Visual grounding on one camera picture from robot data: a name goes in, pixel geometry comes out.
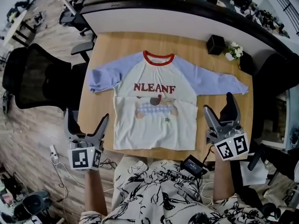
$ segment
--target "mesh chair back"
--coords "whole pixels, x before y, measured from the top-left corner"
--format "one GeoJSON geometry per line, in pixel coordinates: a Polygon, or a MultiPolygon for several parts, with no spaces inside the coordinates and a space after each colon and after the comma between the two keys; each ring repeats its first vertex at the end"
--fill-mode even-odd
{"type": "Polygon", "coordinates": [[[65,110],[71,64],[53,57],[37,44],[30,45],[24,53],[21,61],[9,58],[14,62],[7,63],[5,68],[5,73],[8,69],[7,74],[14,79],[10,83],[14,84],[16,105],[20,109],[51,105],[65,110]]]}
{"type": "Polygon", "coordinates": [[[14,49],[8,57],[4,69],[2,86],[5,90],[14,95],[16,93],[16,88],[20,86],[27,53],[28,50],[26,47],[14,49]]]}

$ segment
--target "cable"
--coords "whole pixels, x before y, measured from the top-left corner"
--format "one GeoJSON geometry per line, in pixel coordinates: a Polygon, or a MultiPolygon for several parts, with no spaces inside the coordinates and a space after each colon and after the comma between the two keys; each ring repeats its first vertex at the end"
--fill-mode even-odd
{"type": "Polygon", "coordinates": [[[108,192],[108,191],[111,191],[111,190],[114,190],[114,188],[113,188],[113,189],[108,189],[108,190],[106,190],[106,191],[104,191],[104,192],[108,192]]]}
{"type": "Polygon", "coordinates": [[[66,172],[72,177],[72,179],[73,179],[78,185],[80,185],[80,186],[82,186],[82,187],[85,187],[83,184],[79,183],[79,182],[74,178],[74,176],[73,176],[72,174],[70,174],[70,172],[66,169],[66,166],[64,165],[64,163],[58,161],[59,159],[57,159],[57,163],[53,163],[52,157],[53,157],[53,155],[51,156],[51,162],[52,162],[53,165],[56,165],[56,168],[57,168],[58,164],[61,163],[62,166],[64,166],[66,172]]]}
{"type": "Polygon", "coordinates": [[[62,184],[62,188],[64,187],[64,197],[63,197],[62,200],[63,200],[63,202],[64,202],[64,204],[63,204],[63,208],[64,208],[64,217],[65,217],[65,220],[66,220],[66,222],[67,222],[67,224],[68,224],[69,222],[68,222],[67,217],[66,217],[66,214],[65,214],[65,199],[66,199],[66,198],[68,197],[68,195],[69,195],[69,190],[67,189],[67,187],[66,187],[66,185],[65,185],[64,178],[63,178],[61,172],[60,172],[59,169],[57,168],[57,165],[60,163],[59,160],[57,159],[57,163],[53,163],[52,157],[53,157],[53,155],[51,155],[51,163],[53,164],[53,167],[54,167],[54,169],[56,170],[56,173],[57,173],[57,175],[58,175],[58,177],[59,177],[59,179],[60,179],[60,181],[61,181],[60,184],[62,184]]]}
{"type": "Polygon", "coordinates": [[[214,202],[213,202],[213,199],[212,199],[212,198],[206,197],[206,196],[204,196],[204,195],[202,194],[203,191],[204,191],[204,189],[205,189],[205,186],[206,186],[207,184],[209,184],[209,183],[214,183],[214,182],[207,182],[207,183],[204,185],[204,187],[202,188],[202,190],[201,190],[201,196],[204,197],[205,199],[209,199],[209,200],[211,200],[211,202],[207,205],[207,207],[209,207],[211,204],[212,204],[212,206],[214,205],[214,202]]]}
{"type": "Polygon", "coordinates": [[[210,152],[214,153],[214,152],[211,150],[211,149],[212,149],[212,147],[213,147],[213,146],[211,146],[211,147],[209,148],[209,151],[207,152],[207,155],[206,155],[206,157],[204,158],[204,160],[203,160],[203,162],[202,162],[202,163],[205,163],[205,161],[206,161],[206,159],[208,158],[208,156],[209,156],[210,152]]]}
{"type": "Polygon", "coordinates": [[[116,167],[117,167],[116,162],[113,162],[110,159],[105,159],[105,161],[100,162],[100,165],[99,165],[99,168],[103,168],[103,169],[106,169],[106,170],[116,169],[116,167]]]}
{"type": "Polygon", "coordinates": [[[66,158],[66,159],[69,159],[67,156],[64,156],[63,154],[57,154],[58,155],[58,157],[59,156],[62,156],[62,157],[64,157],[64,158],[66,158]]]}

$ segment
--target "chair armrest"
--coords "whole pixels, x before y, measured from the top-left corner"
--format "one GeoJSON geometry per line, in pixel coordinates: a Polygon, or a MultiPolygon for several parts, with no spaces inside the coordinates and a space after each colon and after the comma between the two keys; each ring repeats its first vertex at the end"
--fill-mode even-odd
{"type": "Polygon", "coordinates": [[[92,50],[94,47],[94,42],[85,42],[81,43],[71,50],[71,55],[79,54],[81,52],[87,52],[89,50],[92,50]]]}

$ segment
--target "black speaker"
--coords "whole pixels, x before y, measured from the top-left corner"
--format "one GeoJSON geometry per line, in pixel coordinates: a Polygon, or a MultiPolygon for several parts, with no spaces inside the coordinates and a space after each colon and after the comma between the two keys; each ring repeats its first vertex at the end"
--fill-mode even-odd
{"type": "Polygon", "coordinates": [[[206,48],[209,54],[220,55],[220,53],[226,48],[223,37],[211,35],[210,39],[206,43],[206,48]]]}

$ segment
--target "white table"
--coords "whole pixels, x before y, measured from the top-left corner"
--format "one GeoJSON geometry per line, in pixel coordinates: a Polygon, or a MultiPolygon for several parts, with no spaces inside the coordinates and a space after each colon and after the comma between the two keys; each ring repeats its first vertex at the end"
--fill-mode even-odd
{"type": "Polygon", "coordinates": [[[241,13],[241,9],[239,7],[236,7],[235,6],[235,11],[238,13],[238,14],[241,14],[242,16],[244,16],[243,13],[241,13]]]}
{"type": "Polygon", "coordinates": [[[18,29],[20,27],[20,25],[23,25],[24,27],[26,27],[29,31],[31,31],[32,33],[35,33],[36,31],[29,26],[26,22],[23,21],[25,15],[27,13],[27,10],[23,11],[15,20],[13,25],[11,26],[11,28],[9,29],[8,33],[6,34],[4,41],[3,41],[3,46],[6,46],[11,39],[14,39],[15,41],[17,41],[18,43],[22,44],[23,46],[27,47],[28,44],[26,44],[25,42],[23,42],[22,40],[20,40],[15,34],[21,36],[24,39],[28,39],[28,37],[26,37],[23,33],[21,33],[18,29]]]}

